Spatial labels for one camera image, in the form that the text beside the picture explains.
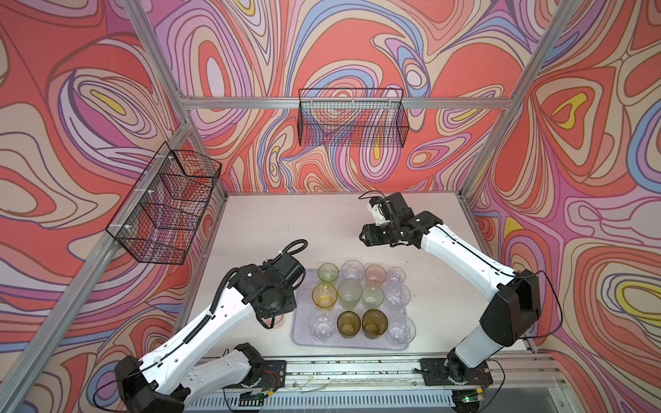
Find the pink cup back row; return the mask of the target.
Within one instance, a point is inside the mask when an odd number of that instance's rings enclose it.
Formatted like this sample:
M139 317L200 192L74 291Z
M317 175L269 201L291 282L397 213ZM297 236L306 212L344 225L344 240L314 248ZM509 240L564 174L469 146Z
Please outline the pink cup back row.
M369 287L381 287L387 280L387 270L381 265L372 264L365 270L365 282Z

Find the pale green textured cup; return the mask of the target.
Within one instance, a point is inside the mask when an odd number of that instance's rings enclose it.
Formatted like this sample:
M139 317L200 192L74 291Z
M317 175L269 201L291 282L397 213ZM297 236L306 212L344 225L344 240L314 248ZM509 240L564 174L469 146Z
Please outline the pale green textured cup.
M385 295L379 286L367 286L361 294L361 300L366 309L379 309L384 299Z

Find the clear cup row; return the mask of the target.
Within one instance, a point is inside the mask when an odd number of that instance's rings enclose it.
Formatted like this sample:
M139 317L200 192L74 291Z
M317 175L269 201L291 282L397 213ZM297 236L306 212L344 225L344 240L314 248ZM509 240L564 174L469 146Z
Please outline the clear cup row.
M336 333L333 316L328 311L317 311L310 320L309 330L315 340L329 340Z
M366 275L366 268L361 262L357 260L349 260L343 264L340 270L340 275L344 279L363 282Z

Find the clear cup back row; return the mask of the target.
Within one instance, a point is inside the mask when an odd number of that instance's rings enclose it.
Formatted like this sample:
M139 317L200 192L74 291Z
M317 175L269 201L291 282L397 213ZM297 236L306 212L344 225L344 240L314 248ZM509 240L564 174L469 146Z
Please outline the clear cup back row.
M315 340L329 340L336 333L333 316L328 311L317 311L310 320L309 330Z

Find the pale yellow textured cup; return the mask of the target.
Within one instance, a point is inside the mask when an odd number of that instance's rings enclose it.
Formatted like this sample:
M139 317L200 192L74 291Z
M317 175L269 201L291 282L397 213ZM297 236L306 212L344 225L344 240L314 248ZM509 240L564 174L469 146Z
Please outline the pale yellow textured cup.
M363 295L363 286L356 279L343 279L337 286L338 300L344 310L353 310Z

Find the large clear cup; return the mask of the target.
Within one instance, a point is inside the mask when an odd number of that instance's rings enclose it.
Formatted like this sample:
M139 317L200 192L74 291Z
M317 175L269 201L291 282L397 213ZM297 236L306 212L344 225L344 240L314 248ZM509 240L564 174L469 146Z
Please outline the large clear cup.
M387 334L395 346L406 346L415 339L417 329L410 318L401 316L389 322Z

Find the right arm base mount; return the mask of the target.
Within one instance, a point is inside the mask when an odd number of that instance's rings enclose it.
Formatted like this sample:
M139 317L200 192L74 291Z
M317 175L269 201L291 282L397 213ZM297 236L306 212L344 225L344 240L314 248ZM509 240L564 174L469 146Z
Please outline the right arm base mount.
M457 385L485 388L493 384L487 360L482 361L476 368L468 368L454 357L423 358L414 372L422 375L427 386Z

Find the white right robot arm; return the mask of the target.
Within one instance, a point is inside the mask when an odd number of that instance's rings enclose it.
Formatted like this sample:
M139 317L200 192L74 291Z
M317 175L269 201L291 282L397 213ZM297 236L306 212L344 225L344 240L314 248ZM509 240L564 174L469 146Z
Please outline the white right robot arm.
M517 271L479 251L429 211L414 213L397 192L368 197L374 219L361 229L368 247L414 246L435 256L467 280L488 302L479 324L448 354L446 368L456 381L511 347L542 314L539 275Z

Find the small clear cup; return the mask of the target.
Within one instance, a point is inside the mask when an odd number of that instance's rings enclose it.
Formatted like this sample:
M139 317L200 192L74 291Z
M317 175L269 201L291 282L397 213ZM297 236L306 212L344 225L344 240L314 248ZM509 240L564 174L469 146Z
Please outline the small clear cup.
M387 282L392 284L404 284L406 281L406 272L399 267L392 267L387 270Z

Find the amber yellow cup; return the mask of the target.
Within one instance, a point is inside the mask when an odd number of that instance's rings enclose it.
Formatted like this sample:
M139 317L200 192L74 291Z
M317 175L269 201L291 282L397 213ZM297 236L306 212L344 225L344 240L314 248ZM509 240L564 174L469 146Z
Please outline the amber yellow cup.
M330 311L337 303L338 293L332 284L321 282L313 288L311 297L316 308Z

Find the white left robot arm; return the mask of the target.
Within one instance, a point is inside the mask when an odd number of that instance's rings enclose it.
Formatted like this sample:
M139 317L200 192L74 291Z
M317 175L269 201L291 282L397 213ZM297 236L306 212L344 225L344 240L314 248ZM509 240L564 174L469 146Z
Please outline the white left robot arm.
M127 356L115 366L126 410L182 412L228 386L268 388L263 356L249 343L215 361L201 358L247 318L272 329L276 317L295 310L295 291L305 276L305 267L284 251L261 265L230 269L210 306L192 322L152 352L139 359Z

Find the clear cup front row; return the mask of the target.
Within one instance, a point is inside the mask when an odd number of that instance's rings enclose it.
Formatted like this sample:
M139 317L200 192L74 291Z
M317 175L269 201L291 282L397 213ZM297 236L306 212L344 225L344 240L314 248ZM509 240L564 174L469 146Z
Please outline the clear cup front row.
M357 260L349 260L343 264L340 270L340 275L344 279L363 282L366 275L366 268L361 262Z

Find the brown olive textured cup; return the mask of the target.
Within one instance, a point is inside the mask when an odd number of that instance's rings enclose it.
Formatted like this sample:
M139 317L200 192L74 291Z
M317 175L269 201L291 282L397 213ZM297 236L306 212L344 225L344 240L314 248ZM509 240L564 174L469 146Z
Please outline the brown olive textured cup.
M388 330L388 318L381 310L370 309L361 318L363 334L371 340L383 336Z

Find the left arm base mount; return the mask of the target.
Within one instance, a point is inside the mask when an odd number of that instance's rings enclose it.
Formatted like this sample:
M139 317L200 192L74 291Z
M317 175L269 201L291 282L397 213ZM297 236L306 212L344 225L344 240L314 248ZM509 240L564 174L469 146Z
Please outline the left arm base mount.
M243 381L225 386L225 389L261 389L275 391L284 387L287 362L284 359L266 360L261 368L251 370Z

